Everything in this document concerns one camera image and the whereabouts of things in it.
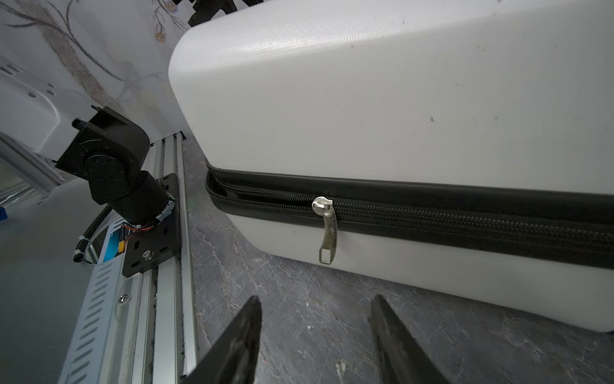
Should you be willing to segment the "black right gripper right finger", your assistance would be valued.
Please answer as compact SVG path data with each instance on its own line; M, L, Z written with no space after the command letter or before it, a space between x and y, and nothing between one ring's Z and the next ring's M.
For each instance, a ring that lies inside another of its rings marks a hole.
M447 383L385 298L370 304L370 328L381 383Z

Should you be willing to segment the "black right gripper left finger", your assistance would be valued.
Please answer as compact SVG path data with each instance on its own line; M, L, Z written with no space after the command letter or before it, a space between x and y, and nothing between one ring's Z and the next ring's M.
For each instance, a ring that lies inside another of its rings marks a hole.
M255 382L262 332L262 304L250 297L183 383Z

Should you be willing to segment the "white hard-shell suitcase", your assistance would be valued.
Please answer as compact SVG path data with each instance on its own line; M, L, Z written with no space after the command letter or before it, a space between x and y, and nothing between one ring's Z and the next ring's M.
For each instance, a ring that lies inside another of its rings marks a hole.
M257 249L613 329L610 1L270 1L192 27L169 82Z

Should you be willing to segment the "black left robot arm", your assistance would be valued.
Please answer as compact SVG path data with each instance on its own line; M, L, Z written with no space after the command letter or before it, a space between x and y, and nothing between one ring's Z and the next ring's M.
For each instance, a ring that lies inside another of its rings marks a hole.
M175 198L143 165L150 139L110 107L1 60L1 132L89 183L96 203L133 226L163 222Z

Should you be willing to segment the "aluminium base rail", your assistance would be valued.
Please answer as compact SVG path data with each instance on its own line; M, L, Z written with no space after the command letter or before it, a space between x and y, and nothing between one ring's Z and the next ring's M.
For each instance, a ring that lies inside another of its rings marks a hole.
M179 383L198 363L192 258L182 142L173 134L155 142L145 169L167 181L177 176L180 246L156 267L126 277L125 254L110 256L121 219L111 214L102 254L86 289L60 383Z

